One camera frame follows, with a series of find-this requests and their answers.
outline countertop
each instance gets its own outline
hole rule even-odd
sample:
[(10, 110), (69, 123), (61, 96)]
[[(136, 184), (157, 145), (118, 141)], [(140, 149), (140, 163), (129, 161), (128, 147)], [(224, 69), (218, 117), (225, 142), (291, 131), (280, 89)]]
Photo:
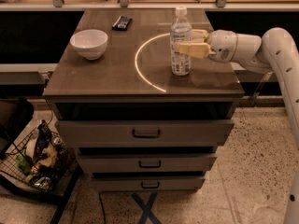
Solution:
[[(88, 61), (68, 46), (44, 95), (242, 96), (243, 90), (229, 63), (192, 59), (192, 70), (186, 77), (172, 74), (168, 33), (175, 18), (174, 11), (125, 8), (87, 10), (85, 24), (89, 26), (84, 28), (107, 32), (106, 52), (99, 59)], [(120, 15), (133, 19), (127, 31), (111, 29), (111, 24)], [(204, 10), (188, 9), (188, 18), (193, 28), (212, 30)]]

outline ceramic bowl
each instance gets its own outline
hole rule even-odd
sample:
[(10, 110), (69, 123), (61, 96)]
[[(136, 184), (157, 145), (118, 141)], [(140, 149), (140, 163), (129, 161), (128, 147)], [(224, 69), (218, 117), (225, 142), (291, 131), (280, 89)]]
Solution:
[(88, 60), (100, 58), (107, 48), (108, 36), (96, 29), (83, 30), (72, 35), (70, 44), (82, 57)]

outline tape mark on floor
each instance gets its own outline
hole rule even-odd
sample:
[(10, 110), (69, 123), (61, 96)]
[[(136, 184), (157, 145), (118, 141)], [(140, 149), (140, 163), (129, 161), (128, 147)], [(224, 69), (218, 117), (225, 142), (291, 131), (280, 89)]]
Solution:
[(139, 207), (143, 210), (142, 216), (138, 224), (145, 224), (148, 218), (153, 224), (162, 224), (161, 221), (151, 211), (151, 207), (155, 202), (157, 194), (158, 194), (157, 192), (151, 193), (147, 204), (144, 204), (143, 200), (139, 197), (137, 193), (132, 194), (132, 198), (135, 200), (135, 202), (137, 202)]

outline plastic bottle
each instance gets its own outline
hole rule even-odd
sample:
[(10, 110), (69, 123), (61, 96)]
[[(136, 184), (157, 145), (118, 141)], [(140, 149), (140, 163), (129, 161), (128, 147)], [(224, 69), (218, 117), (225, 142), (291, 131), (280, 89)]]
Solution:
[(189, 74), (191, 69), (191, 57), (175, 52), (175, 45), (179, 41), (190, 41), (192, 38), (192, 27), (187, 20), (187, 8), (176, 7), (176, 19), (171, 25), (170, 50), (172, 72), (178, 76)]

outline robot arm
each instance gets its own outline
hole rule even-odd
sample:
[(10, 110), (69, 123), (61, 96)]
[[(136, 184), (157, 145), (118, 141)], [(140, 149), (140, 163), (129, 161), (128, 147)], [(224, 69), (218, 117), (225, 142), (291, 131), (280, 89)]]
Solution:
[[(262, 38), (218, 30), (209, 35), (202, 33), (197, 47), (193, 42), (180, 44), (179, 52), (197, 58), (208, 57), (215, 62), (236, 62), (252, 72), (274, 72), (299, 148), (299, 54), (292, 36), (281, 28), (267, 31)], [(295, 224), (298, 220), (299, 172), (292, 183), (284, 224)]]

